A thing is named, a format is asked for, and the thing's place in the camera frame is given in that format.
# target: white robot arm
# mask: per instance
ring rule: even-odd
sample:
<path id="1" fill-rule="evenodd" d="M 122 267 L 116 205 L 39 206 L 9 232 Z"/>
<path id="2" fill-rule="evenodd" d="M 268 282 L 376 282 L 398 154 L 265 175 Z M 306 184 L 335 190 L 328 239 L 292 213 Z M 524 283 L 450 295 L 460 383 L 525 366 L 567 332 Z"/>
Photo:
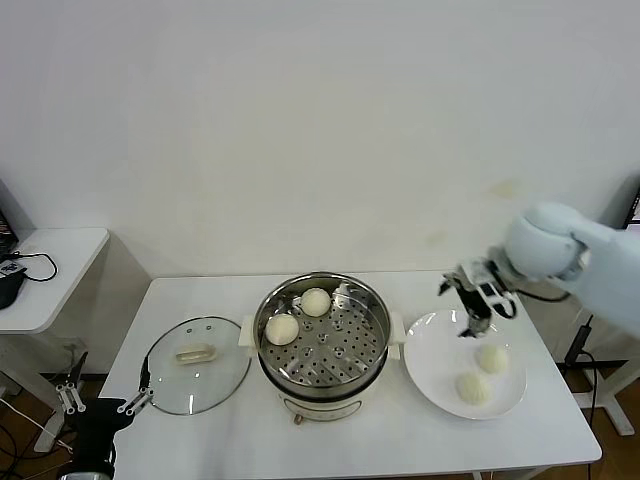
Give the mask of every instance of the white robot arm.
<path id="1" fill-rule="evenodd" d="M 547 280 L 575 295 L 594 315 L 640 337 L 640 236 L 586 219 L 564 205 L 544 203 L 512 223 L 489 258 L 463 262 L 445 275 L 469 313 L 465 336 L 489 327 L 492 313 L 515 316 L 513 285 Z"/>

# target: pot handle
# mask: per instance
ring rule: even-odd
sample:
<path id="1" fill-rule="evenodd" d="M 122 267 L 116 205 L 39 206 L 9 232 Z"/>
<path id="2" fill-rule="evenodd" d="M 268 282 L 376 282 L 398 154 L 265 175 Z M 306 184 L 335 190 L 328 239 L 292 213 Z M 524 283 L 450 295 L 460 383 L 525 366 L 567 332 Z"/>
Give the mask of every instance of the pot handle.
<path id="1" fill-rule="evenodd" d="M 400 360 L 400 345 L 407 342 L 407 334 L 404 331 L 402 315 L 398 312 L 391 312 L 391 332 L 389 334 L 389 358 Z"/>
<path id="2" fill-rule="evenodd" d="M 246 315 L 240 328 L 240 338 L 238 338 L 238 346 L 245 347 L 247 349 L 247 356 L 253 357 L 257 355 L 258 350 L 256 344 L 253 341 L 253 316 Z"/>

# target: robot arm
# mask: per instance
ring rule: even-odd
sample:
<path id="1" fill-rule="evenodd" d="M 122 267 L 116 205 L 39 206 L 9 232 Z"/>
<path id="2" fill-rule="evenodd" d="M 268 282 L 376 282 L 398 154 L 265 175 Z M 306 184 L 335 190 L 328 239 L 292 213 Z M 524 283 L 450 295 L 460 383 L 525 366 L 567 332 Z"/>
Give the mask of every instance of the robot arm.
<path id="1" fill-rule="evenodd" d="M 133 398 L 96 398 L 83 402 L 76 385 L 86 357 L 87 353 L 71 370 L 66 382 L 56 387 L 64 406 L 65 421 L 78 432 L 71 461 L 58 471 L 59 480 L 111 480 L 115 471 L 115 434 L 131 425 L 135 415 L 153 397 L 153 390 L 149 389 L 148 359 L 145 358 L 140 385 Z"/>
<path id="2" fill-rule="evenodd" d="M 502 247 L 446 274 L 469 313 L 462 335 L 479 336 L 492 314 L 515 316 L 514 285 L 548 280 L 591 313 L 640 337 L 640 238 L 584 218 L 572 208 L 540 204 L 518 216 Z"/>

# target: steamed bun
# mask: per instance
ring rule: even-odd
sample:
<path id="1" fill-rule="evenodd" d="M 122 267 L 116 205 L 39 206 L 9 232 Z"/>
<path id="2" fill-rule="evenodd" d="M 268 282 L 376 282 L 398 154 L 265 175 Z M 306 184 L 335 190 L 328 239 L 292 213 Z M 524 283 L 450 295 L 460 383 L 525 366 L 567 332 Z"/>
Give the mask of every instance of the steamed bun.
<path id="1" fill-rule="evenodd" d="M 287 345 L 296 339 L 299 330 L 298 321 L 293 315 L 281 313 L 269 319 L 264 334 L 274 345 Z"/>
<path id="2" fill-rule="evenodd" d="M 320 317 L 329 311 L 331 297 L 321 288 L 310 288 L 302 294 L 300 306 L 310 317 Z"/>
<path id="3" fill-rule="evenodd" d="M 509 368 L 509 354 L 503 347 L 484 345 L 476 358 L 480 368 L 487 373 L 502 373 Z"/>
<path id="4" fill-rule="evenodd" d="M 460 398 L 469 405 L 483 405 L 491 399 L 491 387 L 477 373 L 464 373 L 456 380 Z"/>

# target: wooden floor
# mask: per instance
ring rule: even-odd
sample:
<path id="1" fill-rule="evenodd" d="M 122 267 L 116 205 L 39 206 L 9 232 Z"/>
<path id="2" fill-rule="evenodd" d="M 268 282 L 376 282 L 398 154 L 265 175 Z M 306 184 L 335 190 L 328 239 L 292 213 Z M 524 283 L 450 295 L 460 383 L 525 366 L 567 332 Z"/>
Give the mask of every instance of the wooden floor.
<path id="1" fill-rule="evenodd" d="M 613 370 L 604 370 L 601 373 L 607 376 L 611 374 L 612 371 Z M 574 392 L 587 391 L 589 389 L 589 384 L 580 372 L 570 372 L 567 376 L 567 381 L 571 390 Z M 88 382 L 83 389 L 83 396 L 96 396 L 100 388 L 101 383 Z M 51 411 L 44 404 L 25 391 L 22 391 L 15 397 L 6 397 L 5 400 L 40 423 L 46 422 L 51 414 Z M 640 432 L 640 380 L 637 380 L 621 392 L 618 395 L 618 400 L 636 427 L 636 430 Z M 589 412 L 589 410 L 585 410 L 584 414 L 588 416 Z M 17 462 L 13 474 L 7 476 L 6 472 L 11 468 L 13 463 L 13 459 L 9 455 L 13 453 L 13 446 L 9 436 L 5 432 L 0 431 L 0 448 L 4 450 L 4 452 L 0 451 L 0 480 L 4 480 L 5 478 L 7 480 L 24 480 L 31 478 L 40 480 L 56 479 L 55 472 L 58 466 L 69 460 L 69 455 L 64 449 L 58 448 L 44 458 L 32 458 L 42 455 L 32 450 L 38 434 L 36 427 L 13 413 L 4 405 L 0 405 L 0 425 L 9 430 L 15 438 L 17 456 L 21 456 L 21 453 L 23 451 L 25 452 L 23 455 L 25 458 Z M 592 479 L 640 479 L 640 433 L 632 437 L 618 436 L 609 418 L 602 409 L 596 410 L 593 429 L 602 446 L 603 455 L 602 459 L 592 467 Z M 63 437 L 63 440 L 72 442 L 73 436 L 73 433 L 69 433 Z M 495 472 L 493 476 L 489 472 L 483 473 L 483 479 L 485 480 L 491 478 L 500 480 L 503 476 L 500 472 Z M 429 480 L 470 480 L 471 475 L 445 475 L 428 478 Z M 586 465 L 576 465 L 552 468 L 537 476 L 536 480 L 587 480 L 587 467 Z"/>

